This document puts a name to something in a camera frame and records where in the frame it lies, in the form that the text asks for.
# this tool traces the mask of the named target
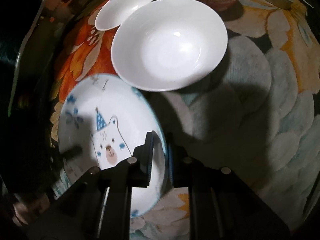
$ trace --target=tablecloth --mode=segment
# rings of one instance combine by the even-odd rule
[[[72,88],[95,73],[114,73],[110,48],[116,29],[98,31],[95,17],[106,3],[79,19],[55,60],[51,138]],[[320,46],[294,0],[282,10],[265,0],[237,0],[220,13],[227,52],[199,82],[176,91],[146,93],[165,133],[206,166],[228,166],[291,230],[320,170]],[[53,185],[59,197],[70,182],[62,170]],[[188,239],[187,188],[169,190],[147,214],[132,219],[131,239]]]

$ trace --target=blue flower pattern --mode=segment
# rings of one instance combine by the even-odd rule
[[[134,209],[134,210],[132,210],[132,212],[131,212],[131,217],[132,217],[132,218],[135,218],[135,217],[138,216],[138,214],[139,214],[139,211],[138,211],[137,209]]]
[[[75,104],[75,102],[76,102],[76,98],[74,98],[72,94],[69,95],[67,98],[67,104],[69,103]]]
[[[67,110],[66,115],[67,115],[66,124],[74,123],[75,127],[79,129],[79,124],[83,123],[83,118],[78,116],[78,108],[75,107],[73,109],[73,114]]]

